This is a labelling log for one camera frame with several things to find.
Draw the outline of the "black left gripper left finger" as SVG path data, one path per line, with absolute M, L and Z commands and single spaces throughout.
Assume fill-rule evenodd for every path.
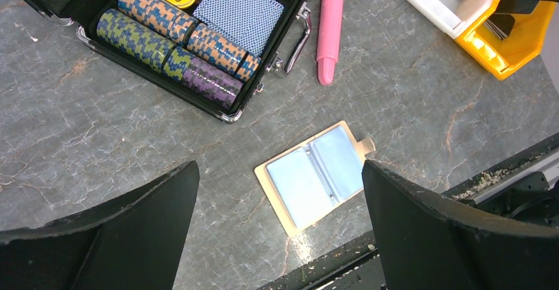
M 200 173 L 190 161 L 38 228 L 1 232 L 2 289 L 171 289 Z

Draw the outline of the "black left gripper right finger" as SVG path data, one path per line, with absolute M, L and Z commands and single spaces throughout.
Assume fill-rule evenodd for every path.
M 558 230 L 491 214 L 368 160 L 364 194 L 388 289 L 557 289 Z

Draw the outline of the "black VIP credit card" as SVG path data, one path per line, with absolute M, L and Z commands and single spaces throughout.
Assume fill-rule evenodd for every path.
M 512 15 L 521 14 L 529 15 L 531 14 L 539 0 L 500 0 L 494 14 L 496 15 Z

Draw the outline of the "beige leather card holder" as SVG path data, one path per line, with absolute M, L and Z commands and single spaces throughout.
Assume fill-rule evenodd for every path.
M 314 225 L 363 190 L 371 137 L 360 141 L 340 121 L 261 163 L 254 174 L 288 237 Z

